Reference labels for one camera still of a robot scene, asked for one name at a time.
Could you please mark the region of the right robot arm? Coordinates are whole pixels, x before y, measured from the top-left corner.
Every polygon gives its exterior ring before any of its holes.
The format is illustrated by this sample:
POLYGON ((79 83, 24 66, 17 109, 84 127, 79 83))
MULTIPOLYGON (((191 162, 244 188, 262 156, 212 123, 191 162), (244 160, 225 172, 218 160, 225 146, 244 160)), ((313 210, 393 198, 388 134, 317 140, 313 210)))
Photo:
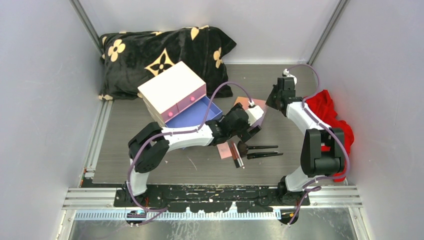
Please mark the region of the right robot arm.
POLYGON ((312 183, 332 179, 349 169, 344 131, 316 116, 306 101, 296 95, 296 83, 293 75, 279 77, 266 101, 267 106, 280 111, 304 135, 300 166, 277 185, 277 199, 286 206, 301 204, 312 183))

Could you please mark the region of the white drawer organizer box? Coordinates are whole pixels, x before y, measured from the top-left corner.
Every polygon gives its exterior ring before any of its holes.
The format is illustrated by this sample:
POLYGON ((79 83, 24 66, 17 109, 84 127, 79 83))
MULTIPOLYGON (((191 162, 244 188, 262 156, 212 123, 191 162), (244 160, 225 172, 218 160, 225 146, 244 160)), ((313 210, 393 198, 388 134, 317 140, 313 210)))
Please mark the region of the white drawer organizer box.
POLYGON ((161 112, 177 104, 184 94, 204 85, 206 86, 206 83, 190 67, 180 61, 137 89, 151 117, 164 127, 161 112))

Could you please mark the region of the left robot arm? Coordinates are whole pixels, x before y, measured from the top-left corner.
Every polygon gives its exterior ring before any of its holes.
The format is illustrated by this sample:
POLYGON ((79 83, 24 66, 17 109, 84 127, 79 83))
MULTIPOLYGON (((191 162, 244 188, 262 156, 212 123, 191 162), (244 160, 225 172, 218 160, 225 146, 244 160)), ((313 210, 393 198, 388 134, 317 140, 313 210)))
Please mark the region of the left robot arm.
POLYGON ((145 202, 149 174, 167 153, 216 146, 234 136, 245 143, 262 129, 259 120, 263 115, 258 105, 247 109, 236 105, 227 114, 194 126, 169 128, 150 122, 128 142, 130 166, 124 186, 116 193, 115 206, 139 207, 145 202))

